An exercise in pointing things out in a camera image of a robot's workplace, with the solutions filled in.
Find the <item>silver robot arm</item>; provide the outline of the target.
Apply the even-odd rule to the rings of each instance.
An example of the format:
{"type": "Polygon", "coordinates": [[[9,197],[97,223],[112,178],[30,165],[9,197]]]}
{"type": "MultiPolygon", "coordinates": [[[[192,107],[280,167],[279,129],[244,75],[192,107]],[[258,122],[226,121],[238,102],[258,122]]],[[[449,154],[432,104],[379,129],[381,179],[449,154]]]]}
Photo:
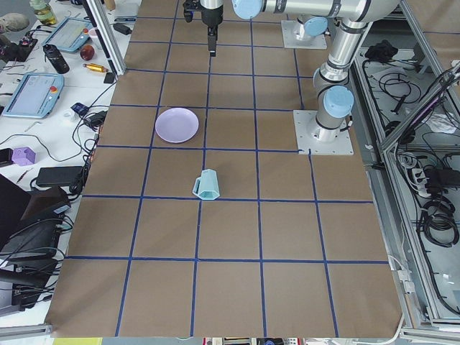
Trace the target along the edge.
{"type": "MultiPolygon", "coordinates": [[[[255,18],[265,9],[263,1],[232,1],[235,14],[241,19],[255,18]]],[[[186,22],[192,22],[193,15],[201,13],[201,21],[207,26],[208,51],[211,57],[216,56],[216,44],[219,36],[219,25],[224,18],[223,1],[184,1],[183,16],[186,22]]],[[[307,36],[317,37],[322,35],[328,26],[325,17],[299,16],[296,27],[299,30],[298,40],[307,36]]]]}
{"type": "Polygon", "coordinates": [[[311,136],[318,142],[330,143],[339,135],[341,124],[351,112],[354,97],[344,86],[349,67],[367,36],[369,27],[390,14],[397,1],[233,1],[235,14],[252,19],[261,12],[273,14],[307,14],[339,18],[327,61],[317,69],[313,84],[318,98],[318,111],[309,125],[311,136]]]}

